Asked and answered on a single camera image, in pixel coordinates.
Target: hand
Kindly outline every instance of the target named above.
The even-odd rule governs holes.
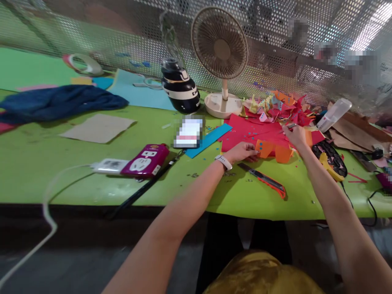
[[[290,131],[290,129],[284,125],[282,126],[282,129],[289,138],[290,143],[292,143],[297,150],[307,146],[305,129],[303,127],[297,125]]]
[[[226,152],[225,158],[231,163],[231,165],[243,159],[255,162],[258,160],[258,157],[256,156],[258,153],[259,151],[254,150],[253,144],[241,142]]]

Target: orange utility knife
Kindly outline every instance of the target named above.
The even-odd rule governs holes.
[[[252,175],[257,177],[260,181],[262,181],[263,183],[267,184],[272,189],[276,190],[279,193],[279,195],[281,196],[282,199],[284,199],[286,197],[286,190],[283,187],[283,185],[281,185],[278,182],[276,182],[275,180],[272,180],[271,178],[263,175],[261,172],[251,168],[250,166],[247,166],[244,163],[239,163],[238,166],[240,168],[246,170],[247,172],[250,172]]]

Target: fan grille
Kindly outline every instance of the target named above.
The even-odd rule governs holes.
[[[248,60],[248,46],[238,21],[217,7],[198,12],[192,24],[192,44],[203,66],[214,76],[239,76]]]

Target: tape roll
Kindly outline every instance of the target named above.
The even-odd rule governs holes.
[[[83,68],[78,68],[76,67],[74,58],[80,58],[83,60],[83,62],[86,64],[85,67]],[[71,54],[71,55],[64,55],[62,58],[67,66],[72,68],[74,71],[80,73],[80,74],[88,74],[88,75],[93,75],[93,76],[100,76],[104,74],[104,71],[102,70],[102,67],[99,65],[98,62],[96,62],[94,59],[92,59],[90,56],[84,55],[84,54]]]

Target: smartphone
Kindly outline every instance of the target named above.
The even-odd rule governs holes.
[[[198,148],[203,138],[203,130],[203,116],[184,116],[176,131],[173,148]]]
[[[350,150],[351,154],[363,165],[368,172],[374,172],[377,167],[366,157],[363,152]]]

